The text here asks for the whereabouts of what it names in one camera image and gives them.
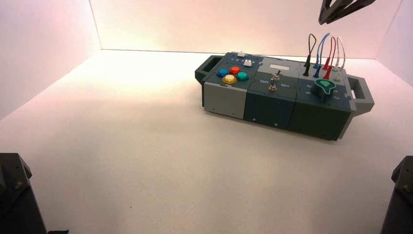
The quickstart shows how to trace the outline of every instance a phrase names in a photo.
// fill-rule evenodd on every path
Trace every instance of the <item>screw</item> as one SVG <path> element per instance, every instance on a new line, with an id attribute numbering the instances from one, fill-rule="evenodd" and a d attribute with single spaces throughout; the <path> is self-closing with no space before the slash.
<path id="1" fill-rule="evenodd" d="M 17 183 L 15 183 L 15 184 L 13 185 L 13 189 L 14 189 L 14 190 L 18 190 L 19 188 L 22 187 L 22 185 L 23 185 L 22 182 L 17 182 Z"/>
<path id="2" fill-rule="evenodd" d="M 412 192 L 412 189 L 410 188 L 409 185 L 403 185 L 402 189 L 403 189 L 404 191 L 408 192 L 408 193 L 411 193 L 411 192 Z"/>

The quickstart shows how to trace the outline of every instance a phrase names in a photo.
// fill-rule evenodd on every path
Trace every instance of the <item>red button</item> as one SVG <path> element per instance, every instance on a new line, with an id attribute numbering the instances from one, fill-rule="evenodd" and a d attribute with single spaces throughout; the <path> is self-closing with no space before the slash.
<path id="1" fill-rule="evenodd" d="M 229 73 L 236 76 L 240 71 L 241 69 L 239 67 L 231 67 L 231 69 L 229 70 Z"/>

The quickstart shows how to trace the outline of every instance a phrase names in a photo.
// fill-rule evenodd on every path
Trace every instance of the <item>white backdrop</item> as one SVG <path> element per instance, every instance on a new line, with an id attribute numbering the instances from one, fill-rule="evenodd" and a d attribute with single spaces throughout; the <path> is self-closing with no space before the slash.
<path id="1" fill-rule="evenodd" d="M 410 67 L 413 62 L 413 1 L 403 0 L 385 37 L 377 59 L 413 86 Z"/>
<path id="2" fill-rule="evenodd" d="M 103 49 L 307 56 L 307 36 L 341 36 L 375 58 L 401 0 L 377 0 L 320 26 L 322 0 L 91 0 Z"/>
<path id="3" fill-rule="evenodd" d="M 1 0 L 0 119 L 99 50 L 87 0 Z"/>

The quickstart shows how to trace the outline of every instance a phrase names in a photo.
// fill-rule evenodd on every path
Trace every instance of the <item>module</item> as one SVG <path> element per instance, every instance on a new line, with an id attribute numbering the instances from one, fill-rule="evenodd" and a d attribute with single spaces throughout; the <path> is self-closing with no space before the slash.
<path id="1" fill-rule="evenodd" d="M 309 62 L 231 52 L 210 56 L 195 78 L 206 111 L 326 140 L 374 105 L 365 79 Z"/>

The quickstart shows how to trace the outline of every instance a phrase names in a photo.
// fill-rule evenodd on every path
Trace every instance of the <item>blue button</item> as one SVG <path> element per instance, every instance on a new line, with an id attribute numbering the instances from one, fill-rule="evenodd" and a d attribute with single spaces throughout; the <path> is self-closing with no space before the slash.
<path id="1" fill-rule="evenodd" d="M 220 69 L 220 70 L 218 71 L 218 76 L 219 76 L 219 77 L 224 77 L 224 76 L 226 76 L 226 75 L 228 75 L 228 70 L 227 70 L 227 69 Z"/>
<path id="2" fill-rule="evenodd" d="M 248 80 L 248 74 L 245 72 L 240 72 L 238 73 L 237 78 L 239 81 L 246 81 Z"/>

